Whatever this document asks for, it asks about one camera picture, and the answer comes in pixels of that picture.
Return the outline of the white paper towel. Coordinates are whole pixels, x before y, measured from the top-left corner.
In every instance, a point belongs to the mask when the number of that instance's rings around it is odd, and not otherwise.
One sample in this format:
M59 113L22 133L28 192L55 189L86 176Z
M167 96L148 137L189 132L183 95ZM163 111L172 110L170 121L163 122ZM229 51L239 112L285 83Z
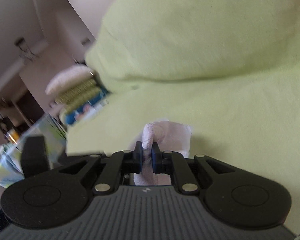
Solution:
M190 156L190 142L192 129L189 125L160 120L148 123L132 140L129 149L135 148L136 142L142 143L143 164L140 174L133 174L134 184L137 186L170 185L170 176L154 174L152 170L151 148L156 142L161 151L179 152L184 158Z

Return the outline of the green white plastic bag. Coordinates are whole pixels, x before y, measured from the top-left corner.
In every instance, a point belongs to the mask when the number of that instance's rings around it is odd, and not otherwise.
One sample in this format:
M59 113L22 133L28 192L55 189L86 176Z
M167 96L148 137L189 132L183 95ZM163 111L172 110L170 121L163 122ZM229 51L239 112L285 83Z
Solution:
M66 131L51 115L44 115L16 144L0 145L0 186L7 188L41 168L46 171L58 164L66 148Z

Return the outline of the blue patterned package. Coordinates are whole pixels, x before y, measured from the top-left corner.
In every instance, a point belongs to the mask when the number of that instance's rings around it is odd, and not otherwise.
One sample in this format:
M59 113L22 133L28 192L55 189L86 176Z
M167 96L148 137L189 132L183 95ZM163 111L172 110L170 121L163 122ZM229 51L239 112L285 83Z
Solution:
M85 121L98 115L98 113L100 113L100 111L108 104L108 94L109 92L102 88L101 95L96 96L71 113L65 114L63 110L59 117L60 120L65 126L73 126L76 122L80 122L81 120Z

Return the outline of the light green bed sheet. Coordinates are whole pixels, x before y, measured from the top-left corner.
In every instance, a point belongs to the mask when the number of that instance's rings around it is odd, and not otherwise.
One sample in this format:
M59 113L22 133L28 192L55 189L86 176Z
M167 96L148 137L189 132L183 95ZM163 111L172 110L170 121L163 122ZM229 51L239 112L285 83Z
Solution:
M254 75L154 83L110 94L94 118L68 129L67 153L126 150L145 124L192 128L190 153L206 154L285 186L286 226L300 233L300 65Z

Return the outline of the white folded towel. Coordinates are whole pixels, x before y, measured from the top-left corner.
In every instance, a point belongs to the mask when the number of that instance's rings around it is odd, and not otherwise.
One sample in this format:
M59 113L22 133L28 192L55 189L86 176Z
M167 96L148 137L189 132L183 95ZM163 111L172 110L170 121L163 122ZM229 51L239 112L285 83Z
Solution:
M46 94L52 95L78 85L94 76L95 72L82 64L73 65L56 74L46 87Z

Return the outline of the light green pillow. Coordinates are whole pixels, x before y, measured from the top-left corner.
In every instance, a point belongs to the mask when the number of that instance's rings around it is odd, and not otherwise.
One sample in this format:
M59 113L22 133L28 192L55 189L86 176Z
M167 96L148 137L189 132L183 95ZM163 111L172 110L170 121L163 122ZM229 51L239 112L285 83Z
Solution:
M300 64L300 0L115 0L85 55L112 92Z

